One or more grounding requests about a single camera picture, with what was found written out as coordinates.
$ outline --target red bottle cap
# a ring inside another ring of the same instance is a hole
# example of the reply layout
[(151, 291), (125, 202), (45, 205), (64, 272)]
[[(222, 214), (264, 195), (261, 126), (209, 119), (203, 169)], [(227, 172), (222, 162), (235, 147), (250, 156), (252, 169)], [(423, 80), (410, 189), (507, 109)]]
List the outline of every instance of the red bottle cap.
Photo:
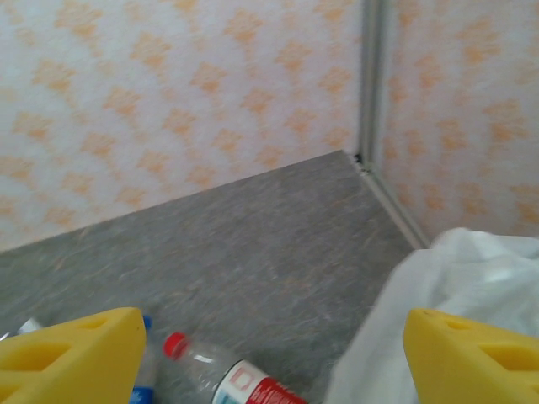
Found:
[(182, 332), (174, 332), (165, 341), (163, 352), (169, 358), (177, 359), (182, 356), (185, 348), (187, 348), (187, 337)]

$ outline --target bottle label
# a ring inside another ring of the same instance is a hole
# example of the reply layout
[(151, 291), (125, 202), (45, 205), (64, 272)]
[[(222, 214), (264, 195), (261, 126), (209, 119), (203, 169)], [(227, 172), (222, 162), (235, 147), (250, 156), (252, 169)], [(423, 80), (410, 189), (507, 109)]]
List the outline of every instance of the bottle label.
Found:
[(276, 380), (242, 360), (229, 370), (211, 404), (307, 404)]
[(129, 398), (129, 404), (152, 404), (153, 389), (134, 387)]

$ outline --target blue bottle cap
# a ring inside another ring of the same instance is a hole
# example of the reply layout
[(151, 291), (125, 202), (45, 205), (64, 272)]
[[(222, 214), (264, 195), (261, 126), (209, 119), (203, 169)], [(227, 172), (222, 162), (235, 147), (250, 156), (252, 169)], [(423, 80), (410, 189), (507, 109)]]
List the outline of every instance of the blue bottle cap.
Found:
[(146, 331), (152, 329), (152, 318), (150, 316), (142, 316), (142, 319), (144, 320), (144, 328), (146, 328)]

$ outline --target orange floral pattern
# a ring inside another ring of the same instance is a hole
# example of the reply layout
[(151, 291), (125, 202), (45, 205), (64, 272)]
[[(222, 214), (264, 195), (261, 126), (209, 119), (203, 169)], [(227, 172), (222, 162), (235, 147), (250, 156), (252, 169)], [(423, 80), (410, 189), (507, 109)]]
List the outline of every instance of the orange floral pattern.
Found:
[(360, 8), (0, 0), (0, 250), (356, 152)]
[(539, 6), (397, 0), (379, 162), (430, 237), (539, 234)]

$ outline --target yellow foam pad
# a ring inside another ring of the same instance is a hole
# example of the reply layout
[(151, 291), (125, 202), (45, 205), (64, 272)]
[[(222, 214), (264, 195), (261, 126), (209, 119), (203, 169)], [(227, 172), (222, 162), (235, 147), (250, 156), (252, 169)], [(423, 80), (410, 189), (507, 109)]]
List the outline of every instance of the yellow foam pad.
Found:
[(404, 351), (422, 404), (539, 404), (539, 340), (415, 309)]
[(127, 403), (145, 343), (135, 308), (8, 338), (0, 342), (0, 403)]

